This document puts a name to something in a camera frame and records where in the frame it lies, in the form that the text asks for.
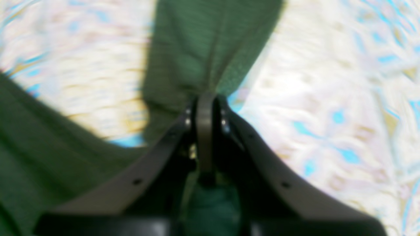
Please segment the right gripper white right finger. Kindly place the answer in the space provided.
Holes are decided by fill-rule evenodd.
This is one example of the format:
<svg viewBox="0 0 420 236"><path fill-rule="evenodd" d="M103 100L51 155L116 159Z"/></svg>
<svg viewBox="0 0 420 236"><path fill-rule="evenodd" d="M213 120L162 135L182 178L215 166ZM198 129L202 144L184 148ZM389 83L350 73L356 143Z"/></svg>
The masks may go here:
<svg viewBox="0 0 420 236"><path fill-rule="evenodd" d="M221 153L215 162L240 197L240 236L385 236L382 224L309 184L216 96Z"/></svg>

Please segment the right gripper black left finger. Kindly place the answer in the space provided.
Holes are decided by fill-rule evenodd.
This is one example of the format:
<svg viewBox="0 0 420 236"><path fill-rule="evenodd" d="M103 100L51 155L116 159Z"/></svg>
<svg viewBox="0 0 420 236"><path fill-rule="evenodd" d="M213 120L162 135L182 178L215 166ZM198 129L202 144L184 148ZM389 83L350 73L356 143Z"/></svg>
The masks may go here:
<svg viewBox="0 0 420 236"><path fill-rule="evenodd" d="M44 213L35 236L182 236L178 219L189 172L197 99L159 141L123 172Z"/></svg>

